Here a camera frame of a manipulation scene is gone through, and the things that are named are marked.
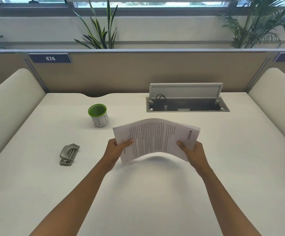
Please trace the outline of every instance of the green and white cup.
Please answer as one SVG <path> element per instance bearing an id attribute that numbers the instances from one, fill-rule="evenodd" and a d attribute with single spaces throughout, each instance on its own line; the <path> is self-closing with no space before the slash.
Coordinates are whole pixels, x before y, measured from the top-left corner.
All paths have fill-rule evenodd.
<path id="1" fill-rule="evenodd" d="M 97 103 L 92 105 L 88 109 L 88 114 L 92 118 L 94 126 L 96 127 L 105 127 L 109 122 L 106 113 L 106 106 L 104 104 Z"/>

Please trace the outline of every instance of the forearm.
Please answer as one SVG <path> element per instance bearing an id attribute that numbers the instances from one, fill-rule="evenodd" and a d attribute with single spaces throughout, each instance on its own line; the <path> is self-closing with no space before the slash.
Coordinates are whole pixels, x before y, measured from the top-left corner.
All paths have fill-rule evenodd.
<path id="1" fill-rule="evenodd" d="M 202 178 L 224 236 L 261 236 L 212 170 L 205 173 Z"/>
<path id="2" fill-rule="evenodd" d="M 31 236 L 77 235 L 107 172 L 99 162 L 42 220 Z"/>

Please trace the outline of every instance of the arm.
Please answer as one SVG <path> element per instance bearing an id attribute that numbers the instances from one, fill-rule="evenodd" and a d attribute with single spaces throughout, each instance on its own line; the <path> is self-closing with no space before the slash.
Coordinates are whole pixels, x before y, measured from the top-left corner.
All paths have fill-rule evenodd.
<path id="1" fill-rule="evenodd" d="M 222 234 L 224 236 L 261 236 L 210 168 L 203 145 L 197 142 L 191 150 L 182 142 L 178 141 L 176 144 L 185 152 L 189 163 L 203 179 Z"/>
<path id="2" fill-rule="evenodd" d="M 101 160 L 73 191 L 40 222 L 30 235 L 77 235 L 105 174 L 112 170 L 124 148 L 132 143 L 131 140 L 117 146 L 115 139 L 109 140 Z"/>

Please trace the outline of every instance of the green rim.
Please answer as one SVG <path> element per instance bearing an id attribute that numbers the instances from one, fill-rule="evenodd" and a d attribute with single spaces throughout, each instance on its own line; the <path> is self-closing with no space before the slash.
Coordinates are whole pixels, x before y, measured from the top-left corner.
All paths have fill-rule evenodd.
<path id="1" fill-rule="evenodd" d="M 106 106 L 104 104 L 101 103 L 97 103 L 95 105 L 92 105 L 89 109 L 88 109 L 88 114 L 91 117 L 101 117 L 106 113 Z"/>

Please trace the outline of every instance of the black cable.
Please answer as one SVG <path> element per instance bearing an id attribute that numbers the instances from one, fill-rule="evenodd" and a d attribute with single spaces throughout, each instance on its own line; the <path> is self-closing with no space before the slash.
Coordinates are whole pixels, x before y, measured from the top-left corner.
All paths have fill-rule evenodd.
<path id="1" fill-rule="evenodd" d="M 157 99 L 157 97 L 160 95 L 160 98 L 161 97 L 164 97 L 164 99 L 166 100 L 166 97 L 163 95 L 163 94 L 158 94 L 157 96 L 156 96 L 156 100 L 160 100 L 160 98 L 159 99 Z"/>

